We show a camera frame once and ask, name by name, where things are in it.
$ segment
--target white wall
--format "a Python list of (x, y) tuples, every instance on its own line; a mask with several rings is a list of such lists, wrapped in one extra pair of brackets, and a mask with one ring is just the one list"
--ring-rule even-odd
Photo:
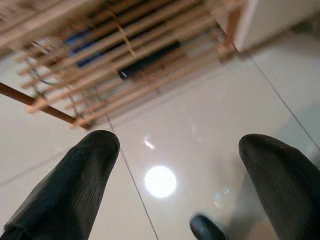
[(315, 14), (320, 0), (248, 0), (234, 45), (241, 51)]

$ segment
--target white tile floor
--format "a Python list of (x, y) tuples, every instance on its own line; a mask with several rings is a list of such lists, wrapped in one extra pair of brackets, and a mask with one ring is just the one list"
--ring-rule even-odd
[[(0, 62), (1, 81), (15, 85), (8, 79), (18, 81), (10, 61)], [(277, 239), (240, 161), (238, 141), (248, 133), (267, 134), (318, 163), (320, 41), (299, 35), (189, 78), (197, 79), (163, 88), (160, 97), (100, 126), (117, 134), (122, 152), (91, 240), (192, 240), (189, 219), (198, 212), (231, 240)], [(7, 97), (0, 101), (6, 113), (0, 119), (3, 226), (86, 133), (45, 114), (28, 115)], [(156, 174), (164, 175), (161, 186)]]

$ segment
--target black object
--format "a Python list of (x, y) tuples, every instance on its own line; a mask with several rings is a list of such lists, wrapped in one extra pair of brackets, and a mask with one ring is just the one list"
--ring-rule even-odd
[(0, 239), (87, 240), (119, 148), (108, 131), (84, 137), (32, 190)]
[(225, 240), (223, 232), (203, 214), (197, 214), (190, 220), (190, 228), (198, 240)]
[(239, 154), (280, 240), (320, 239), (320, 171), (298, 149), (249, 134)]
[(138, 60), (134, 63), (132, 63), (129, 66), (126, 66), (125, 68), (118, 71), (119, 76), (125, 80), (128, 77), (134, 75), (135, 73), (143, 70), (144, 68), (148, 67), (155, 61), (163, 58), (167, 54), (171, 53), (175, 49), (179, 48), (181, 46), (181, 43), (179, 41), (175, 41), (171, 43), (170, 45), (161, 48), (160, 50), (150, 54), (149, 56), (146, 56), (145, 58)]

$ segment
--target black shoe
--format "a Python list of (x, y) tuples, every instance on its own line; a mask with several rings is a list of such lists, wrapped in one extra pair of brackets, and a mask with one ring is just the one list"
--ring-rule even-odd
[(225, 240), (224, 233), (205, 215), (197, 214), (190, 220), (190, 228), (198, 240)]

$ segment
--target wooden frame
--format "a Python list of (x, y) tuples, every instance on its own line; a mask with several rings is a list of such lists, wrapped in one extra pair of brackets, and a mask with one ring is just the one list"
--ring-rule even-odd
[[(232, 40), (243, 1), (126, 1), (105, 2), (94, 12), (78, 14), (45, 35), (15, 45), (23, 50), (17, 62), (27, 63), (18, 74), (31, 77), (21, 87), (33, 88), (39, 96), (28, 102), (29, 113), (70, 99), (65, 109), (74, 110), (72, 127), (87, 128), (97, 118), (235, 50)], [(228, 15), (224, 33), (216, 19)], [(120, 79), (121, 69), (172, 43), (181, 47), (129, 80)], [(56, 81), (44, 86), (49, 78)]]

